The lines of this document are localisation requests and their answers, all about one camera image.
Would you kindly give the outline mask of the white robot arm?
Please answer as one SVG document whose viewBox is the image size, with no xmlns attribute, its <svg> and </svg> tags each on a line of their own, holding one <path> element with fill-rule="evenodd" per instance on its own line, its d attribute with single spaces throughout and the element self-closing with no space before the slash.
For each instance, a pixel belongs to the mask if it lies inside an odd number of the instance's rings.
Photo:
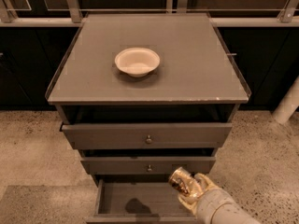
<svg viewBox="0 0 299 224">
<path fill-rule="evenodd" d="M 197 224 L 261 224 L 206 175 L 184 178 L 179 185 L 183 191 L 178 199 L 195 216 Z"/>
</svg>

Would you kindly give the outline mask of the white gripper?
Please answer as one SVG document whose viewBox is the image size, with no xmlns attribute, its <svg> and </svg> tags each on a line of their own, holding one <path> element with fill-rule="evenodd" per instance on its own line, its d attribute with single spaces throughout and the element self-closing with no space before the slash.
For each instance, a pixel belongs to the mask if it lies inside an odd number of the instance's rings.
<svg viewBox="0 0 299 224">
<path fill-rule="evenodd" d="M 226 218 L 230 219 L 234 208 L 232 197 L 225 190 L 218 189 L 207 175 L 197 173 L 194 179 L 197 192 L 205 194 L 200 200 L 197 194 L 179 194 L 180 203 L 196 215 L 198 222 L 223 222 Z"/>
</svg>

